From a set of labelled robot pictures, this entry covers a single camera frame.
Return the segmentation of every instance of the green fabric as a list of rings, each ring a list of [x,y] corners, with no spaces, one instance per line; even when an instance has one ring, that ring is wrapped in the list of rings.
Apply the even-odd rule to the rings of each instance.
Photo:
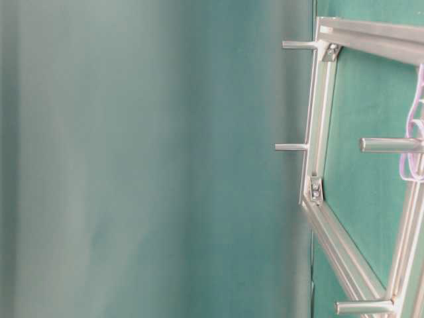
[[[424,25],[422,1],[317,1],[318,16]],[[412,66],[343,48],[337,65],[324,188],[326,199],[383,285],[398,233],[405,182],[399,156],[363,154],[360,137],[401,137],[415,92]],[[336,317],[346,295],[315,245],[316,318]]]
[[[304,318],[310,0],[0,0],[6,318]]]

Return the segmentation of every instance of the aluminum frame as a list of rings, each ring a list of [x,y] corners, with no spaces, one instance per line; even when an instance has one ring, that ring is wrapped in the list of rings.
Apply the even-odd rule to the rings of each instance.
[[[408,182],[386,289],[320,199],[322,192],[313,193],[312,182],[321,184],[324,175],[337,55],[343,46],[417,66],[424,63],[424,28],[317,17],[313,42],[283,42],[283,48],[313,50],[313,63],[305,143],[276,144],[276,150],[304,151],[299,204],[350,298],[337,302],[336,312],[367,318],[420,318],[424,310],[424,184]],[[363,151],[380,152],[422,152],[423,148],[421,140],[406,139],[363,139],[362,145]],[[424,154],[419,154],[419,170],[424,172]]]

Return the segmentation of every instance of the teal backdrop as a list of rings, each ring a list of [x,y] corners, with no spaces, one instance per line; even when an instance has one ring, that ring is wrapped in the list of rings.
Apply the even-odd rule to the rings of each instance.
[[[317,15],[424,25],[422,1],[316,0]],[[415,68],[343,48],[337,64],[325,195],[384,286],[388,281],[405,192],[398,155],[361,154],[360,137],[401,137],[415,93]],[[346,300],[315,244],[314,317],[338,317]]]
[[[1,312],[310,316],[310,0],[1,0]]]

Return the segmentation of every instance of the purple rubber band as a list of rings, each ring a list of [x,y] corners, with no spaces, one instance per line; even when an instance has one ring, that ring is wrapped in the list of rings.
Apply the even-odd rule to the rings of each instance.
[[[406,138],[413,138],[413,128],[416,126],[418,128],[419,134],[421,137],[424,137],[424,121],[421,119],[415,119],[415,113],[417,112],[418,106],[420,103],[424,103],[421,98],[423,95],[424,87],[424,64],[419,66],[418,77],[417,77],[417,88],[415,90],[415,97],[412,102],[411,109],[409,110],[407,119],[406,119]],[[405,172],[405,162],[406,158],[408,159],[408,168],[409,175]],[[401,154],[399,159],[399,174],[400,177],[405,181],[413,182],[424,182],[424,175],[418,174],[418,161],[417,154]]]

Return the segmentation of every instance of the metal peg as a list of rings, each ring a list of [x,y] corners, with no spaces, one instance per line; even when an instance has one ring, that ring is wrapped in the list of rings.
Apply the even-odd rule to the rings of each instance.
[[[362,152],[424,152],[424,139],[420,138],[361,138],[359,148]]]
[[[298,50],[314,50],[318,47],[316,42],[302,42],[302,41],[283,41],[282,48],[298,49]]]
[[[341,301],[336,302],[335,307],[337,315],[367,315],[394,312],[394,304],[391,300]]]
[[[275,144],[276,150],[307,150],[307,144]]]

